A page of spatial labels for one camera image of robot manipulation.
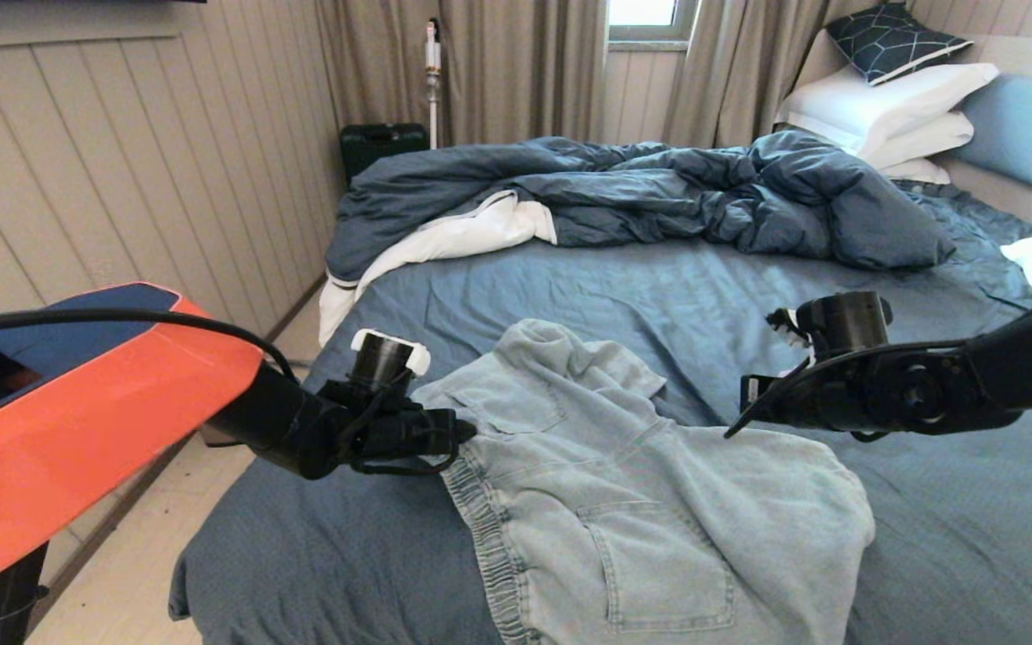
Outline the light blue denim shorts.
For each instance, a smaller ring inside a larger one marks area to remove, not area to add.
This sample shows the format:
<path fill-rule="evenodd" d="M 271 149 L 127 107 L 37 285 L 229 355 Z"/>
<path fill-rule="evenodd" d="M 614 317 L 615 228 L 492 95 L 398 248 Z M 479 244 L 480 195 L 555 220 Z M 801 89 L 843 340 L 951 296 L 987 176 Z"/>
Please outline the light blue denim shorts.
<path fill-rule="evenodd" d="M 514 323 L 414 392 L 477 432 L 443 471 L 503 645 L 843 645 L 875 519 L 827 445 L 657 411 L 613 341 Z"/>

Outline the bed with blue sheet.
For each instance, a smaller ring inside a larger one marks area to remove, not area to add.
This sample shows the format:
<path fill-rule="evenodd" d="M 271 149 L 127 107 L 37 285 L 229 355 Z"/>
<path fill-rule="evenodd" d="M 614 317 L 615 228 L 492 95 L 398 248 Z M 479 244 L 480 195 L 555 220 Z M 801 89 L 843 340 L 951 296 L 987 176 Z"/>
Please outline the bed with blue sheet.
<path fill-rule="evenodd" d="M 897 342 L 967 338 L 1032 307 L 1001 246 L 1032 226 L 966 195 L 917 195 L 957 249 L 924 272 L 741 254 L 680 240 L 562 249 L 528 241 L 394 270 L 365 291 L 308 377 L 349 369 L 349 340 L 376 328 L 425 343 L 433 383 L 525 319 L 613 341 L 664 377 L 657 411 L 727 427 L 743 373 L 803 359 L 763 322 L 778 307 L 875 290 Z M 827 445 L 863 483 L 875 536 L 843 645 L 1032 645 L 1032 411 L 1014 425 L 860 443 L 828 430 L 750 425 Z M 214 506 L 175 567 L 172 619 L 203 645 L 503 645 L 467 524 L 443 473 L 311 482 L 258 459 Z"/>

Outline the small white pillow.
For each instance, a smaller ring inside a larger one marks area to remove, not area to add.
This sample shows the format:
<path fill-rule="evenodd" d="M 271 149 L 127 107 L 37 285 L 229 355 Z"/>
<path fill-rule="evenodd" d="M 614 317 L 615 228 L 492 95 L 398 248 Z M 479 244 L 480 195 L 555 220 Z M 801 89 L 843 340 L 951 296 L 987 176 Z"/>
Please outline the small white pillow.
<path fill-rule="evenodd" d="M 926 158 L 905 160 L 905 162 L 878 168 L 878 171 L 896 181 L 921 181 L 921 183 L 934 185 L 949 185 L 952 183 L 950 173 L 946 168 Z"/>

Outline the dark blue white-lined duvet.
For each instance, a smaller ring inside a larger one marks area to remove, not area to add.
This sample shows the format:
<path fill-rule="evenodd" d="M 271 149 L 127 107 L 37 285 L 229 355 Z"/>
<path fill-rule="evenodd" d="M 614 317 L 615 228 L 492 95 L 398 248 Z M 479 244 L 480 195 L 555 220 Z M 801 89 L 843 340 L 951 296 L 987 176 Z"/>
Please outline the dark blue white-lined duvet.
<path fill-rule="evenodd" d="M 683 238 L 876 271 L 935 268 L 955 250 L 891 179 L 800 131 L 719 150 L 545 136 L 405 152 L 374 162 L 340 201 L 318 341 L 378 278 L 409 264 L 531 240 Z"/>

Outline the medium white pillow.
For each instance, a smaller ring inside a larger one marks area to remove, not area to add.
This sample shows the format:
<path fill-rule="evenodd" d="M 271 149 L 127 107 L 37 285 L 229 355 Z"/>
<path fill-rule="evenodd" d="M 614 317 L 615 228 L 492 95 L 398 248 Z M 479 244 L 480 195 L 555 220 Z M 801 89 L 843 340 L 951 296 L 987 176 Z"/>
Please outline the medium white pillow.
<path fill-rule="evenodd" d="M 974 133 L 974 124 L 966 115 L 946 112 L 909 132 L 889 136 L 881 142 L 869 143 L 854 155 L 874 168 L 891 168 L 968 144 Z"/>

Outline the black hard suitcase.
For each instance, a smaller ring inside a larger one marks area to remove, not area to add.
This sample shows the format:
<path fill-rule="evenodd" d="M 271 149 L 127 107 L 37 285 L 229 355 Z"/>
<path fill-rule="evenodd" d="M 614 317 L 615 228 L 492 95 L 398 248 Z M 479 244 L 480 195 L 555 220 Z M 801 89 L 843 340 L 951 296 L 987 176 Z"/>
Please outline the black hard suitcase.
<path fill-rule="evenodd" d="M 340 130 L 340 155 L 347 185 L 378 159 L 430 150 L 430 134 L 422 124 L 349 124 Z"/>

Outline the large white pillow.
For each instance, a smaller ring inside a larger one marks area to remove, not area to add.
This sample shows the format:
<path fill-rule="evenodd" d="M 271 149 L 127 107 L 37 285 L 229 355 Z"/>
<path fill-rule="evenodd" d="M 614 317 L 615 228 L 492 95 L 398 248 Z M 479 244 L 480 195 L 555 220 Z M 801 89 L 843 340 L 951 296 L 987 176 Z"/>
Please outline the large white pillow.
<path fill-rule="evenodd" d="M 1000 74 L 991 63 L 944 64 L 871 86 L 848 65 L 792 91 L 774 123 L 804 128 L 853 152 L 873 152 L 949 112 Z"/>

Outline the narrow beige curtain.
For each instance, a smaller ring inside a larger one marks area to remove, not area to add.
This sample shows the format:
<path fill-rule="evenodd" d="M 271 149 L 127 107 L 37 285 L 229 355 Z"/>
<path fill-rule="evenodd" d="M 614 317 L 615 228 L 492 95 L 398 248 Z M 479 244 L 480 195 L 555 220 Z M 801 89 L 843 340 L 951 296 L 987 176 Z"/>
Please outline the narrow beige curtain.
<path fill-rule="evenodd" d="M 663 142 L 749 144 L 770 131 L 831 0 L 699 0 Z"/>

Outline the wide beige curtain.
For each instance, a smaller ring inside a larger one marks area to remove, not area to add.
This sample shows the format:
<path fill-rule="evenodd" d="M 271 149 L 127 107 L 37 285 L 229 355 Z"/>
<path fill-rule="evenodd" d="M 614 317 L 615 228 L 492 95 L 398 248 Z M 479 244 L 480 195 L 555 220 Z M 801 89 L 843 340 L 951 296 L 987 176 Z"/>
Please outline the wide beige curtain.
<path fill-rule="evenodd" d="M 594 142 L 607 0 L 315 0 L 340 125 L 429 123 L 426 25 L 442 41 L 438 140 Z"/>

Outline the dark geometric patterned cushion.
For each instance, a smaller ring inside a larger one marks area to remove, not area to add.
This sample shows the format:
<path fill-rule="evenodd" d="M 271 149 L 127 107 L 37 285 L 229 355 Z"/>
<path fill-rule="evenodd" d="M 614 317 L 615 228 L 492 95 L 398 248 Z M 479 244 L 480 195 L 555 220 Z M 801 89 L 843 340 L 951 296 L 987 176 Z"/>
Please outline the dark geometric patterned cushion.
<path fill-rule="evenodd" d="M 935 31 L 902 3 L 874 5 L 826 25 L 826 33 L 868 86 L 943 65 L 974 41 Z"/>

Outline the white stick vacuum cleaner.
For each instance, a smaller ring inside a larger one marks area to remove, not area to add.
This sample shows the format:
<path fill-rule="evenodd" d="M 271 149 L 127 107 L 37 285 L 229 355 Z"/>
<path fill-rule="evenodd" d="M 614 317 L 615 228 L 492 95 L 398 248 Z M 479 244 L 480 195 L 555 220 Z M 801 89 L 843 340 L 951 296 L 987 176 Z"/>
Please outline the white stick vacuum cleaner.
<path fill-rule="evenodd" d="M 439 147 L 439 131 L 441 131 L 441 85 L 442 85 L 442 42 L 441 23 L 437 17 L 426 21 L 425 67 L 426 67 L 426 101 L 427 131 L 429 131 L 429 147 Z"/>

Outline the window with grey frame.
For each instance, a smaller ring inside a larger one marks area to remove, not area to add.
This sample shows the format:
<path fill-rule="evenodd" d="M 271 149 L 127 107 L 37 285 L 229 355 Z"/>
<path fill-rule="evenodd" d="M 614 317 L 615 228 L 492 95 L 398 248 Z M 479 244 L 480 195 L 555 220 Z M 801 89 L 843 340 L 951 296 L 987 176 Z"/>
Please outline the window with grey frame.
<path fill-rule="evenodd" d="M 613 42 L 684 42 L 701 0 L 607 0 Z"/>

